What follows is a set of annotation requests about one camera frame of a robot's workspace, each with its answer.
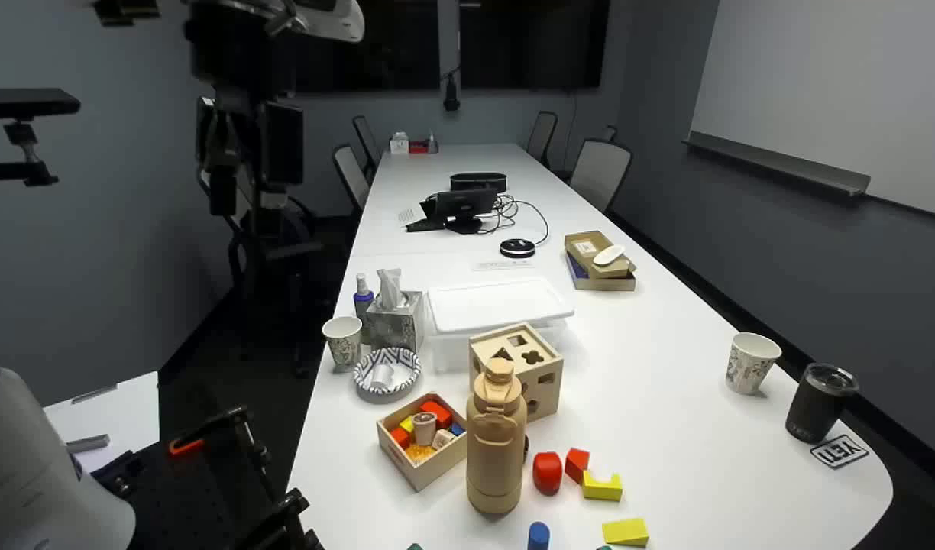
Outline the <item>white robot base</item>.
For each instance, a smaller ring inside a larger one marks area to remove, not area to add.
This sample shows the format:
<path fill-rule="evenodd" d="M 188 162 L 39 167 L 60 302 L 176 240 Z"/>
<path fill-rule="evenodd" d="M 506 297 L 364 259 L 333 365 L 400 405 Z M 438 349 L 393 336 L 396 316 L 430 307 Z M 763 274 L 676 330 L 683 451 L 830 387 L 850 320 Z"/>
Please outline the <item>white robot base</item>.
<path fill-rule="evenodd" d="M 0 550 L 128 550 L 135 510 L 64 447 L 25 380 L 0 365 Z"/>

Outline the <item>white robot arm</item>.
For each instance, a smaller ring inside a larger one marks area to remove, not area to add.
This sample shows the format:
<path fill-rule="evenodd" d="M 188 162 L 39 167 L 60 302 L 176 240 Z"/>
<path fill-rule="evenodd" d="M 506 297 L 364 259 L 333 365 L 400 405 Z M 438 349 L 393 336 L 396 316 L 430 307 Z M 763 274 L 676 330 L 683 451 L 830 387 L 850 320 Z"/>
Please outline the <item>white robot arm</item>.
<path fill-rule="evenodd" d="M 222 111 L 255 111 L 284 90 L 276 52 L 284 34 L 361 41 L 366 18 L 356 0 L 185 0 L 182 36 L 192 74 Z"/>

